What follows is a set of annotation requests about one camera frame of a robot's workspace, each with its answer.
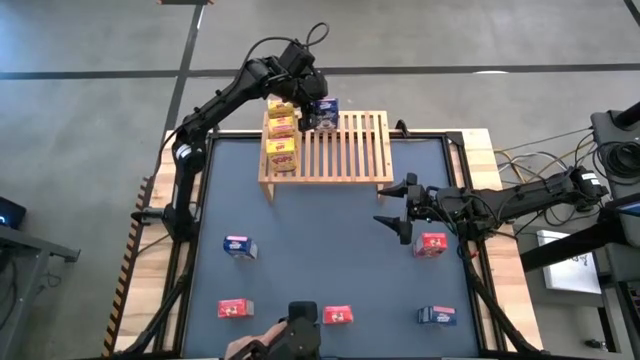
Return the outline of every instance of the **stacked yellow box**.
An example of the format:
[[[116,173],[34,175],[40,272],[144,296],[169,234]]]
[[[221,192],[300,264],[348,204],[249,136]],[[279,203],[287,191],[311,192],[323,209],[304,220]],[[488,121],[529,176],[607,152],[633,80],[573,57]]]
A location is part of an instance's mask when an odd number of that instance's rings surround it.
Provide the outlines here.
[[[269,99],[267,158],[274,171],[296,169],[298,154],[296,147],[296,116],[293,104]]]

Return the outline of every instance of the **gray floor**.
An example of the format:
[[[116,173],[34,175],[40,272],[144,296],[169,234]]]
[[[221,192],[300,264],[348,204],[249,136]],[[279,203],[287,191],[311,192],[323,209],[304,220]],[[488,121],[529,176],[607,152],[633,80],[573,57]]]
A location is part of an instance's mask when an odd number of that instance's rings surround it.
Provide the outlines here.
[[[154,0],[3,0],[0,72],[176,70],[193,11]],[[218,0],[202,17],[191,68],[236,68],[259,38],[303,38],[320,20],[332,27],[313,49],[321,66],[640,63],[640,27],[622,0]],[[265,44],[256,54],[281,48]],[[180,117],[228,81],[189,79]],[[174,78],[0,81],[0,150],[10,154],[0,158],[0,195],[29,208],[26,231],[83,249],[74,266],[52,264],[63,284],[39,296],[21,358],[99,354],[128,213],[152,170],[174,85]],[[343,109],[388,110],[416,128],[486,127],[505,148],[635,103],[640,73],[331,76],[329,85]],[[263,110],[249,103],[222,127],[257,128]],[[561,155],[580,137],[514,154]],[[535,310],[547,349],[585,354],[579,340],[597,325],[574,314],[592,319],[591,310]]]

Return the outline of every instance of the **snack box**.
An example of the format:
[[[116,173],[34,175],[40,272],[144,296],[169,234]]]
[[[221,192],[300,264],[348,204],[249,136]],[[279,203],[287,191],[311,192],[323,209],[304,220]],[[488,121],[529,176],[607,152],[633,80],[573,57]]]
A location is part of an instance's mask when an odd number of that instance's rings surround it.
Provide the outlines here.
[[[456,309],[444,306],[427,306],[418,310],[418,323],[456,325]]]
[[[351,311],[351,305],[325,306],[322,322],[327,325],[352,323],[353,312]]]
[[[269,139],[292,137],[296,134],[296,122],[293,116],[269,119]]]
[[[267,114],[269,119],[294,117],[295,109],[292,103],[282,102],[280,99],[267,100]]]
[[[234,318],[245,316],[253,316],[253,301],[247,299],[218,301],[219,318]]]
[[[413,243],[413,256],[437,257],[447,250],[445,233],[422,233]]]
[[[335,130],[338,128],[340,112],[338,110],[338,99],[322,99],[315,103],[318,116],[318,126],[316,130]]]
[[[246,236],[229,235],[224,238],[222,247],[227,254],[235,258],[257,259],[258,246]]]
[[[268,139],[267,158],[274,171],[293,171],[298,164],[295,138]]]

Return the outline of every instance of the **small red box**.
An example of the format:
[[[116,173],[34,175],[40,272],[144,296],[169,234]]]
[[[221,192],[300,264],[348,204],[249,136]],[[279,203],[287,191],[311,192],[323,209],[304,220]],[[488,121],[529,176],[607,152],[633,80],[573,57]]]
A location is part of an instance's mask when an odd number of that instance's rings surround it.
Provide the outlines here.
[[[437,257],[447,250],[445,233],[422,233],[413,244],[413,256]]]
[[[218,301],[219,318],[234,318],[244,316],[253,316],[253,301],[247,299]]]
[[[347,324],[353,322],[351,305],[325,306],[323,313],[325,324]]]

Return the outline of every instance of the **blue box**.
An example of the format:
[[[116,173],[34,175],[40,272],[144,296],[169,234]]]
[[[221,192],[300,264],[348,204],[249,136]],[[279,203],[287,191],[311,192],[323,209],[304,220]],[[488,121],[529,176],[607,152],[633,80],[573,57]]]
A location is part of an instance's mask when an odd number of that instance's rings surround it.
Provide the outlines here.
[[[340,112],[338,99],[322,99],[315,103],[318,116],[316,130],[335,130],[338,128]]]
[[[418,323],[456,325],[456,309],[444,306],[427,306],[418,310]]]
[[[257,259],[258,246],[251,238],[246,236],[230,235],[224,238],[222,247],[227,254],[235,258]]]

